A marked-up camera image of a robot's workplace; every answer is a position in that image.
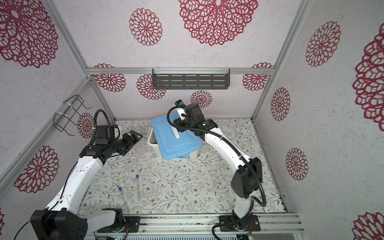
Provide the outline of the white plastic storage bin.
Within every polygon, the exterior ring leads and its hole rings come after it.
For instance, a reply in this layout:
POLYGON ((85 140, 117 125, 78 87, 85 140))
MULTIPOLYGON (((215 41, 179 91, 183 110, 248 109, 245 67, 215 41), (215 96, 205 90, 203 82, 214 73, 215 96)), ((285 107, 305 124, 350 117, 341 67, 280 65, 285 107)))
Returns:
MULTIPOLYGON (((155 151, 155 153, 157 154, 158 157, 161 157, 161 158, 163 157, 162 153, 160 151, 159 145, 157 144, 155 134, 154 134, 152 127, 149 128, 148 133, 147 133, 147 144, 153 148, 153 150, 155 151)), ((176 157, 176 159, 196 159, 198 157, 199 151, 200 150, 196 150, 196 151, 193 151, 189 154, 178 156, 178 157, 176 157)))

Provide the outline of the blue plastic bin lid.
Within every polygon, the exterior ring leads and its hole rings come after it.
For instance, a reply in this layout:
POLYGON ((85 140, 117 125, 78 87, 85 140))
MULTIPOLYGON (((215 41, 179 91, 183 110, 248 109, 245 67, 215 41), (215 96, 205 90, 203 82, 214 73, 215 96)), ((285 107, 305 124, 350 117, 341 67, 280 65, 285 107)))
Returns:
POLYGON ((165 160, 200 150, 203 147, 202 140, 191 131, 178 132, 172 127, 166 116, 157 117, 151 121, 157 144, 165 160))

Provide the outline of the blue-capped test tube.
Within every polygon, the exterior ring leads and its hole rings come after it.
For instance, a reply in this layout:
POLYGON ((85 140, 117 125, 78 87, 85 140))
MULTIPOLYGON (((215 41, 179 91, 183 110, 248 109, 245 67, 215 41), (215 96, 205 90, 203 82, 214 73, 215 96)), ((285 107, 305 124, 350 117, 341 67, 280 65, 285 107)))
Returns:
POLYGON ((142 185, 141 185, 141 178, 140 178, 140 175, 136 175, 136 189, 137 189, 137 202, 139 203, 141 201, 141 189, 142 189, 142 185))
POLYGON ((125 190, 122 187, 118 187, 118 190, 119 190, 122 202, 123 202, 122 203, 123 212, 128 214, 130 212, 130 208, 129 208, 129 205, 128 205, 127 194, 126 194, 125 190))

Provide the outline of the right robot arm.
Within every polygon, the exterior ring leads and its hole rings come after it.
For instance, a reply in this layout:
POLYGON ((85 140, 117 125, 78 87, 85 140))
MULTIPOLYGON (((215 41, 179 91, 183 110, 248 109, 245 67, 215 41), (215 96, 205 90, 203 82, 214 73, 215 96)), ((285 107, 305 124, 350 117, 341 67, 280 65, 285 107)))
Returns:
POLYGON ((212 227, 216 240, 217 228, 230 227, 244 231, 253 224, 253 208, 255 203, 264 208, 267 205, 263 182, 263 166, 258 157, 251 158, 237 148, 222 132, 217 123, 206 119, 198 104, 185 105, 182 100, 175 102, 166 115, 170 126, 182 133, 190 131, 213 147, 227 162, 234 175, 231 187, 237 195, 230 222, 223 222, 212 227))

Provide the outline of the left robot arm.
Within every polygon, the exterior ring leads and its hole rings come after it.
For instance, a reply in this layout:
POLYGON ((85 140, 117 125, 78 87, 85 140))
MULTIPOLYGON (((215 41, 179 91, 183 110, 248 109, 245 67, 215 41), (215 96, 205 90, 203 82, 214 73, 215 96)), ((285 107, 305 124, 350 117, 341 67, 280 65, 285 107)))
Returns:
POLYGON ((94 176, 111 157, 125 156, 142 138, 134 130, 122 134, 119 126, 107 122, 98 125, 99 109, 94 115, 94 133, 70 171, 58 195, 43 210, 36 210, 28 221, 39 240, 83 240, 87 234, 103 228, 121 233, 128 224, 120 208, 104 209, 80 216, 80 203, 94 176))

